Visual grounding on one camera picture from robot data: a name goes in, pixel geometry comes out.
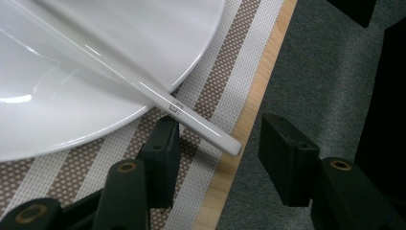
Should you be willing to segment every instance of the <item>woven placemat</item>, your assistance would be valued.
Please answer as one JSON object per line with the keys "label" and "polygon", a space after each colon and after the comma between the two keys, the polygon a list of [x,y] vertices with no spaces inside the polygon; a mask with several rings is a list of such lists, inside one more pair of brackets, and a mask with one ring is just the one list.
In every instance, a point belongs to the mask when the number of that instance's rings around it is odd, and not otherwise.
{"label": "woven placemat", "polygon": [[[244,106],[282,0],[229,0],[210,47],[174,92],[183,104],[231,132]],[[134,158],[156,121],[142,118],[91,143],[59,153],[0,163],[0,216],[33,198],[67,206],[102,188],[109,168]],[[151,229],[191,229],[221,152],[181,126],[181,165],[171,210],[151,210]]]}

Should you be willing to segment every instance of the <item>black clamp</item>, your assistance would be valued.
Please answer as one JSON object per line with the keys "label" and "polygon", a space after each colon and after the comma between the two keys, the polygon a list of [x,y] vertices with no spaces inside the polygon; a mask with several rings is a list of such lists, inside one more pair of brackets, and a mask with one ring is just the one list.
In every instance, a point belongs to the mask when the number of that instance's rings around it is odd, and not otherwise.
{"label": "black clamp", "polygon": [[406,229],[406,222],[353,163],[319,148],[283,117],[263,114],[259,160],[282,203],[307,207],[316,230]]}
{"label": "black clamp", "polygon": [[149,209],[173,204],[179,164],[179,124],[163,117],[136,159],[110,168],[103,189],[63,209],[53,198],[28,201],[8,212],[0,229],[149,229]]}

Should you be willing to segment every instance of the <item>placemat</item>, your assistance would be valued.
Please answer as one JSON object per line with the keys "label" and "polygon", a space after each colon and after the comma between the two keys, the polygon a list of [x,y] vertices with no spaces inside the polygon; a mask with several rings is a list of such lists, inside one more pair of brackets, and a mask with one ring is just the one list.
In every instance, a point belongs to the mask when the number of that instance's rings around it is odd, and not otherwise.
{"label": "placemat", "polygon": [[[210,47],[172,95],[230,133],[282,3],[227,1]],[[156,121],[165,115],[153,108],[142,118],[83,146],[0,163],[0,216],[33,198],[49,196],[67,206],[99,190],[109,168],[117,161],[134,158]],[[151,210],[151,229],[192,228],[221,156],[219,150],[182,126],[181,151],[174,206]]]}

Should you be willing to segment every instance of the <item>white stripe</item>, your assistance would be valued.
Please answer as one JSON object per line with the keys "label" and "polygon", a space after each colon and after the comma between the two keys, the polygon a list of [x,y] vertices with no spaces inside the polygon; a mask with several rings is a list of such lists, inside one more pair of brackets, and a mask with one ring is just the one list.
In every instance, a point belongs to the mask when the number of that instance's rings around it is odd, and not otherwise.
{"label": "white stripe", "polygon": [[74,202],[88,196],[104,186],[110,167],[123,159],[125,150],[128,147],[132,136],[137,129],[141,119],[124,126],[105,136],[101,149],[96,156],[89,173],[74,199]]}
{"label": "white stripe", "polygon": [[14,207],[34,198],[46,196],[69,150],[37,157],[24,177],[4,214]]}
{"label": "white stripe", "polygon": [[204,53],[202,59],[200,59],[190,75],[183,82],[176,99],[186,106],[194,107],[196,104],[240,4],[241,0],[227,1],[221,23],[218,25],[212,43]]}
{"label": "white stripe", "polygon": [[[261,1],[244,40],[232,75],[214,112],[212,123],[231,132],[255,76],[262,51],[282,6],[282,0]],[[220,152],[202,141],[170,212],[165,229],[191,229],[212,180]]]}

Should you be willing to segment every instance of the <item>white plate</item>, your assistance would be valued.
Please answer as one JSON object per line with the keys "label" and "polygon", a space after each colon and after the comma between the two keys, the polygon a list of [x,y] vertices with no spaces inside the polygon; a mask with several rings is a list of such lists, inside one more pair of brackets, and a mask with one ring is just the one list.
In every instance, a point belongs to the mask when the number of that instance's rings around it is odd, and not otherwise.
{"label": "white plate", "polygon": [[[168,92],[208,47],[225,0],[0,2],[0,161],[95,140],[152,108],[67,44],[118,54]],[[95,50],[93,44],[103,46]]]}

